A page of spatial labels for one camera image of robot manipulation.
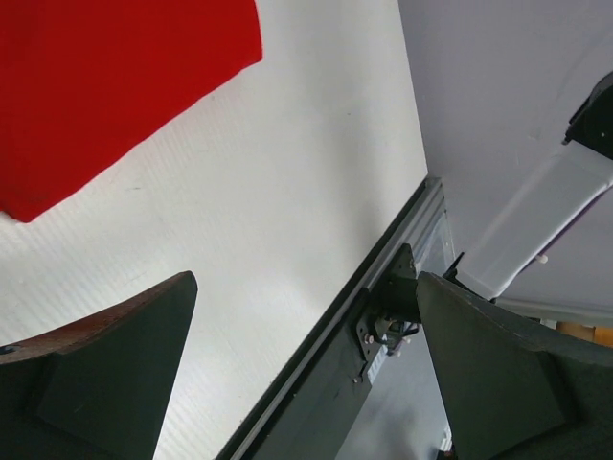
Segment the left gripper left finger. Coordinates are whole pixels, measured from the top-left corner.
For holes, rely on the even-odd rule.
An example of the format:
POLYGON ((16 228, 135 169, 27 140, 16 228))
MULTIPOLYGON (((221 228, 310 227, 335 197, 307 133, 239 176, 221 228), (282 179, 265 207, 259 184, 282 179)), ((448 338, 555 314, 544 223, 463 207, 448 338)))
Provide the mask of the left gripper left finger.
POLYGON ((150 459, 191 326, 180 272, 122 303, 1 348, 4 459, 150 459))

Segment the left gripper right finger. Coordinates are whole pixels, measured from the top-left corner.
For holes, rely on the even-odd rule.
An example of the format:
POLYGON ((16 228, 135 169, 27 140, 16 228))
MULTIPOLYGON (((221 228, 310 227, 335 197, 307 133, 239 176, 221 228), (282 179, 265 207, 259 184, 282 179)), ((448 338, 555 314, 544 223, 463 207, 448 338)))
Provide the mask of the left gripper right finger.
POLYGON ((461 459, 609 459, 612 351, 423 272, 417 297, 461 459))

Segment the red t shirt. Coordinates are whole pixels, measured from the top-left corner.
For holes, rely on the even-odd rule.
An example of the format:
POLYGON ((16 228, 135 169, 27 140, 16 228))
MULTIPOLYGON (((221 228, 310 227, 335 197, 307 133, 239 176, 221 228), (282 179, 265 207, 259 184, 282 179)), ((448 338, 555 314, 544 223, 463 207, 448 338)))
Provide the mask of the red t shirt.
POLYGON ((262 58, 252 1, 5 1, 1 210, 29 222, 262 58))

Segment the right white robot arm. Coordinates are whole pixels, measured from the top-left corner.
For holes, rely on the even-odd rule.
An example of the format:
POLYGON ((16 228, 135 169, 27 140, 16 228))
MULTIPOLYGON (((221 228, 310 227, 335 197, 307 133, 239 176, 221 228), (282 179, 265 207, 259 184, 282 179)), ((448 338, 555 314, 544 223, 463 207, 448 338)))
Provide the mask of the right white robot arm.
POLYGON ((612 77, 571 117, 560 148, 524 182, 443 278, 495 301, 612 187, 612 77))

